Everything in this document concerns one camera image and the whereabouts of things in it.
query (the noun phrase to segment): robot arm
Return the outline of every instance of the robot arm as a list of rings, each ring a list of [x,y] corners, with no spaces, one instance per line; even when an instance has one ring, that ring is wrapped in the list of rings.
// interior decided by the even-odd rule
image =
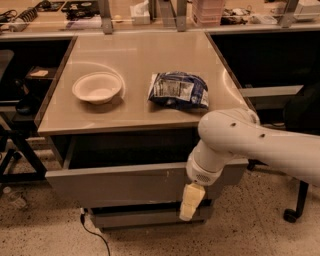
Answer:
[[[235,157],[259,160],[284,173],[320,186],[320,137],[267,129],[251,110],[212,111],[199,122],[201,140],[191,152],[180,218],[190,220],[224,166]]]

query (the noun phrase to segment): chair leg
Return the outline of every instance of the chair leg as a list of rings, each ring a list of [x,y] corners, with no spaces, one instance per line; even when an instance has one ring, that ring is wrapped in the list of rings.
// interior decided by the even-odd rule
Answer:
[[[297,219],[301,217],[303,213],[304,205],[306,202],[306,198],[307,198],[308,188],[309,188],[308,183],[304,181],[300,181],[296,210],[286,209],[283,214],[283,218],[285,221],[290,223],[295,223]]]
[[[3,175],[7,166],[9,165],[10,159],[14,156],[15,150],[9,149],[6,156],[3,158],[1,165],[0,165],[0,174]]]

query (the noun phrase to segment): desk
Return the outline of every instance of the desk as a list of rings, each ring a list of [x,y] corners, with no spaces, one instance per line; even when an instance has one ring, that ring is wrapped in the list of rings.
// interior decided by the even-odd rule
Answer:
[[[46,178],[58,192],[90,208],[99,228],[179,222],[177,209],[189,182],[189,151],[183,149],[191,151],[197,143],[196,127],[207,111],[167,109],[147,100],[152,73],[175,70],[205,80],[210,110],[247,108],[203,32],[77,38],[38,132],[51,140],[63,166],[47,172]],[[76,79],[97,71],[117,72],[125,83],[110,104],[91,105],[72,94]],[[125,157],[119,160],[113,153]],[[153,153],[161,154],[155,162],[150,160]],[[110,166],[109,158],[123,164]],[[232,174],[208,189],[195,220],[209,218],[222,187],[237,183],[246,163],[231,165]]]

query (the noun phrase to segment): blue plastic bag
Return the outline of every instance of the blue plastic bag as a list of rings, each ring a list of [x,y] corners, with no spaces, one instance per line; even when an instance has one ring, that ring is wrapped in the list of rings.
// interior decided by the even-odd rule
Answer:
[[[169,108],[209,108],[208,86],[199,76],[185,72],[152,75],[148,100]]]

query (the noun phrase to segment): speckled floor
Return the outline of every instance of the speckled floor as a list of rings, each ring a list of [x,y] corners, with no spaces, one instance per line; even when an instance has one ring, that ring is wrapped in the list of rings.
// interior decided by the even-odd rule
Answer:
[[[49,150],[37,150],[50,170]],[[13,168],[27,170],[24,159]],[[298,181],[279,172],[246,171],[237,186],[225,187],[205,224],[111,230],[100,233],[111,255],[320,255],[320,189],[309,188],[303,216],[290,224],[285,208],[295,208]],[[46,181],[12,184],[24,192],[29,209],[19,211],[0,198],[0,255],[107,255],[103,241],[86,232],[76,202],[61,198]]]

